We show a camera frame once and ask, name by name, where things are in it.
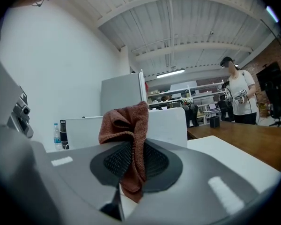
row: black rubber pad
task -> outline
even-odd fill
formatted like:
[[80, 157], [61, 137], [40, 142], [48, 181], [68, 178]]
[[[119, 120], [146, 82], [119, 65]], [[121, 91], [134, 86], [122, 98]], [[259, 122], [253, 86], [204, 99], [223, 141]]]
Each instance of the black rubber pad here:
[[[123, 142], [96, 155], [90, 162], [90, 170], [101, 184], [116, 187], [131, 161], [132, 145]], [[142, 188], [143, 192], [168, 189], [177, 181], [183, 169], [176, 154], [147, 140], [144, 144], [144, 165], [147, 181]]]

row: studio light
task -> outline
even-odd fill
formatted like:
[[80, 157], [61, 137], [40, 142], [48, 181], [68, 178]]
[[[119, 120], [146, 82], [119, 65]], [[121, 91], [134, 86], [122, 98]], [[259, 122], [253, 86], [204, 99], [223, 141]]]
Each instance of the studio light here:
[[160, 75], [157, 75], [157, 78], [172, 76], [172, 75], [175, 75], [175, 74], [183, 73], [184, 71], [185, 71], [184, 69], [181, 69], [181, 70], [177, 70], [177, 71], [173, 71], [173, 72], [168, 72], [168, 73], [160, 74]]
[[275, 22], [277, 23], [279, 21], [279, 19], [278, 19], [277, 15], [274, 13], [274, 11], [272, 10], [272, 8], [270, 6], [267, 6], [266, 10], [272, 16], [272, 18], [275, 20]]

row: water bottle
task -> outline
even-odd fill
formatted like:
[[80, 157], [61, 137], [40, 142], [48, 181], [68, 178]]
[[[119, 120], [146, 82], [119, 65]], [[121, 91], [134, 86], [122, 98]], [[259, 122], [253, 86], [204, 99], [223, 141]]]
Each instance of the water bottle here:
[[58, 129], [58, 124], [55, 123], [54, 124], [54, 144], [55, 144], [55, 149], [57, 151], [59, 150], [63, 150], [62, 149], [62, 145], [61, 145], [61, 139], [60, 139], [60, 133], [59, 133], [59, 129]]

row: table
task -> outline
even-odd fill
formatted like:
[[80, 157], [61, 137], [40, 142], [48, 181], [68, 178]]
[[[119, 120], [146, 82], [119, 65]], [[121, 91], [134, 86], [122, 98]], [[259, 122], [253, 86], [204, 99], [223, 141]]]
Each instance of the table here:
[[218, 128], [191, 127], [187, 133], [194, 139], [214, 135], [281, 171], [281, 127], [221, 121]]
[[259, 193], [281, 179], [281, 172], [216, 136], [189, 140], [187, 148], [212, 156], [246, 179]]

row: brick wall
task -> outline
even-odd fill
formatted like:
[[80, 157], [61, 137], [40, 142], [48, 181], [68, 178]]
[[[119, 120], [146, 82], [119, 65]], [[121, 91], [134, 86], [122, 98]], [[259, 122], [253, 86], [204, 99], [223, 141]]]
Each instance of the brick wall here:
[[[197, 85], [207, 85], [207, 84], [212, 84], [212, 83], [220, 83], [222, 80], [224, 82], [228, 79], [228, 77], [216, 77], [216, 78], [209, 78], [209, 79], [201, 79], [197, 80]], [[217, 88], [208, 88], [208, 89], [201, 89], [199, 92], [207, 92], [207, 91], [212, 91], [212, 92], [217, 92]], [[214, 96], [215, 101], [219, 101], [219, 96], [215, 95]]]
[[260, 90], [260, 85], [257, 79], [256, 74], [263, 70], [265, 64], [271, 64], [273, 62], [278, 62], [281, 70], [281, 46], [279, 42], [275, 39], [271, 44], [263, 50], [256, 58], [249, 62], [242, 69], [247, 70], [252, 75], [255, 85], [256, 85], [256, 96], [259, 103], [268, 102], [265, 91]]

